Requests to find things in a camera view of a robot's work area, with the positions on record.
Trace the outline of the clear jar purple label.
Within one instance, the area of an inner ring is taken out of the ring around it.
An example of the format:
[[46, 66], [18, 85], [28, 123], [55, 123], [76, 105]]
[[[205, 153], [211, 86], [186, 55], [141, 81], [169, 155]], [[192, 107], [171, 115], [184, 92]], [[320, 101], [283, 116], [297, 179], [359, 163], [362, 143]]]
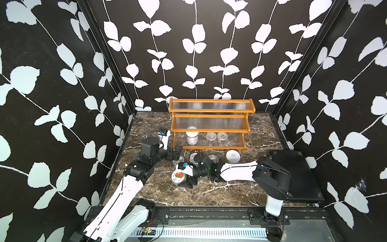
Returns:
[[185, 163], [185, 160], [184, 160], [184, 157], [183, 156], [179, 156], [179, 159], [178, 160], [173, 160], [172, 163], [174, 166], [177, 166], [180, 162], [182, 163]]

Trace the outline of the orange three-tier wooden shelf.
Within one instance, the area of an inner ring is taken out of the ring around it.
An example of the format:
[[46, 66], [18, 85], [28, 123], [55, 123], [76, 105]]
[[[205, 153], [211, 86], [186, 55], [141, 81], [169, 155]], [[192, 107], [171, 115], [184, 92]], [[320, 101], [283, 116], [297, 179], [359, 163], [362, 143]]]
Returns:
[[171, 99], [168, 111], [172, 114], [173, 145], [177, 134], [185, 132], [224, 132], [240, 134], [239, 146], [183, 146], [184, 149], [245, 150], [244, 135], [251, 132], [249, 114], [256, 108], [252, 99]]

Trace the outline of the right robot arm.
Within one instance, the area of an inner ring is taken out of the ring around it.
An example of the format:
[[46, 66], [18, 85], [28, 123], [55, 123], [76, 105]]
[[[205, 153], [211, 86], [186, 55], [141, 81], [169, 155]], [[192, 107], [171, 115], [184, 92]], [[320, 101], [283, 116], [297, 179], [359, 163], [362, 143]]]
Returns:
[[256, 182], [267, 193], [266, 212], [276, 217], [281, 214], [293, 178], [287, 169], [272, 159], [261, 156], [249, 163], [232, 164], [224, 161], [215, 163], [209, 156], [198, 153], [194, 160], [198, 165], [180, 162], [176, 165], [176, 171], [194, 179], [207, 177], [216, 183], [234, 180]]

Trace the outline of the strawberry lid red jar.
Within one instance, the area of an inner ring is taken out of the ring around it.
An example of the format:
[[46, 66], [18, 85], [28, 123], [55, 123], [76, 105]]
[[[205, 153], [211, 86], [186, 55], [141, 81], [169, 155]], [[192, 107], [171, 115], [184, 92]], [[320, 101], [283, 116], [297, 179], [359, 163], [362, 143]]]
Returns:
[[172, 183], [177, 185], [177, 186], [185, 185], [186, 184], [186, 179], [187, 179], [187, 175], [185, 173], [183, 173], [183, 172], [175, 170], [171, 174]]

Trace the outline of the clear tub orange label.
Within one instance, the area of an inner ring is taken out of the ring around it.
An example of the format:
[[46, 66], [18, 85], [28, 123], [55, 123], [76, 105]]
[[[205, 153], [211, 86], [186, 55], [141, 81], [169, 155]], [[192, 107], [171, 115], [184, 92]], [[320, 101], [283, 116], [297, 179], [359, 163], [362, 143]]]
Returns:
[[219, 162], [219, 158], [218, 158], [216, 155], [209, 155], [209, 158], [210, 158], [214, 163], [218, 163], [218, 162]]

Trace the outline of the white perforated strip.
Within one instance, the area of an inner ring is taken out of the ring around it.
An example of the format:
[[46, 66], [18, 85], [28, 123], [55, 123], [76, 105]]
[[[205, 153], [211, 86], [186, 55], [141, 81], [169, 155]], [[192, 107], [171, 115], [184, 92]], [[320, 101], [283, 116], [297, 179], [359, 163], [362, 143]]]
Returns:
[[200, 238], [200, 239], [266, 239], [265, 228], [232, 228], [232, 227], [161, 227], [151, 228], [151, 232], [142, 235], [142, 230], [129, 235], [129, 238]]

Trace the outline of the black front mounting rail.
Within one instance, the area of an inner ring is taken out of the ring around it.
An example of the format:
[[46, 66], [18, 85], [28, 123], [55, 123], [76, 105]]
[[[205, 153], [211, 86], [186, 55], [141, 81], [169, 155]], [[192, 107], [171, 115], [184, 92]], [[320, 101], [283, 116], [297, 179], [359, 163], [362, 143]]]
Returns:
[[246, 220], [248, 225], [278, 227], [289, 225], [292, 220], [328, 219], [328, 213], [316, 207], [284, 207], [279, 218], [266, 215], [264, 207], [162, 207], [150, 212], [147, 221], [153, 224], [172, 225], [173, 221], [188, 220]]

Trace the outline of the small green circuit board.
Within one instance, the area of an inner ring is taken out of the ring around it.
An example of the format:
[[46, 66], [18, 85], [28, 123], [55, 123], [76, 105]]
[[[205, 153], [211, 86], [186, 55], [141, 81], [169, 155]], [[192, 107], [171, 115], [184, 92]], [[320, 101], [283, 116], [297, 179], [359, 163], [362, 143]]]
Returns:
[[141, 229], [141, 237], [144, 236], [155, 236], [156, 230], [154, 228], [142, 228]]

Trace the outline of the clear tub red label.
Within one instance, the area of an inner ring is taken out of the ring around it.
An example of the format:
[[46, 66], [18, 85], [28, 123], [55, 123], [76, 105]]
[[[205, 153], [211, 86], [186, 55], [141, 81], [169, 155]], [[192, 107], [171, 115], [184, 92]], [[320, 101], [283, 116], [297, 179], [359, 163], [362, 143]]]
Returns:
[[215, 141], [217, 140], [217, 134], [214, 132], [208, 132], [206, 134], [206, 140], [207, 140], [208, 146], [213, 146]]

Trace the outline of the clear tub dark label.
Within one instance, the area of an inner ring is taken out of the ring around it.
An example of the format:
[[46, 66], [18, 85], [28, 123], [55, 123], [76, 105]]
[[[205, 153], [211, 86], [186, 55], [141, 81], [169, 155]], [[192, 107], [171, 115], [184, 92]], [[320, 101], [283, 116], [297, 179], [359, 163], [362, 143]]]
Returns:
[[219, 132], [217, 134], [217, 140], [220, 146], [224, 146], [228, 140], [228, 134], [226, 132]]

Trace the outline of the white-lid grey text can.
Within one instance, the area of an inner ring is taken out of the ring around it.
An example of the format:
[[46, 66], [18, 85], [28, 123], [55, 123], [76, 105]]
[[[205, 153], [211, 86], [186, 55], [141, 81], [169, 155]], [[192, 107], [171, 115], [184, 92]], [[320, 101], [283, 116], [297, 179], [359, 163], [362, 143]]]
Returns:
[[186, 132], [186, 141], [188, 145], [196, 145], [199, 141], [199, 132]]

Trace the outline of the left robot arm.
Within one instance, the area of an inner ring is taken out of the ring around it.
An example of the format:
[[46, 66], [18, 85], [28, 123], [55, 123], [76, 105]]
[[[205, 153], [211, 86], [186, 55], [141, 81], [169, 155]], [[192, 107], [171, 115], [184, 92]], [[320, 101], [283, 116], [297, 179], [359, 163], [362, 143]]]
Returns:
[[156, 137], [148, 137], [141, 144], [141, 151], [124, 171], [114, 194], [86, 228], [70, 237], [70, 242], [124, 242], [142, 223], [155, 215], [155, 204], [141, 199], [124, 215], [135, 195], [154, 173], [155, 165], [162, 160], [178, 160], [181, 146], [164, 149]]

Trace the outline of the white-lid green label jar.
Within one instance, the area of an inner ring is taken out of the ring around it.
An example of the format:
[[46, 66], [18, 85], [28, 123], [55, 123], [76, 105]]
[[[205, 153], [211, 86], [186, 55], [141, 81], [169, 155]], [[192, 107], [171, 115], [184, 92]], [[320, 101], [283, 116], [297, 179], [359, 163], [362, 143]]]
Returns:
[[241, 160], [241, 155], [237, 150], [229, 150], [226, 153], [226, 160], [228, 163], [237, 164]]

